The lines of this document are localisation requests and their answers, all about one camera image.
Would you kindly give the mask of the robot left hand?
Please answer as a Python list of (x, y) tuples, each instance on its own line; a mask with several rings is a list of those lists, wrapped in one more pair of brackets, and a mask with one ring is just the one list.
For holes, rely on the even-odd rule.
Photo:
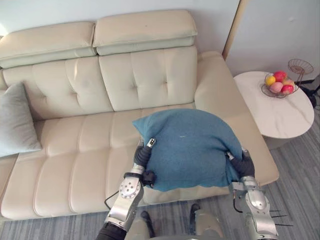
[(156, 139), (154, 137), (150, 138), (147, 143), (140, 139), (134, 153), (133, 163), (146, 169), (152, 155), (152, 148), (155, 144)]

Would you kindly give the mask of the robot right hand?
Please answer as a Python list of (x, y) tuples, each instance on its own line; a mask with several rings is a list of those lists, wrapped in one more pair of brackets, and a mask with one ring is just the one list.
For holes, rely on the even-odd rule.
[(229, 151), (225, 153), (226, 158), (230, 161), (232, 167), (236, 171), (238, 178), (255, 177), (255, 166), (246, 148), (242, 148), (242, 158), (236, 158)]

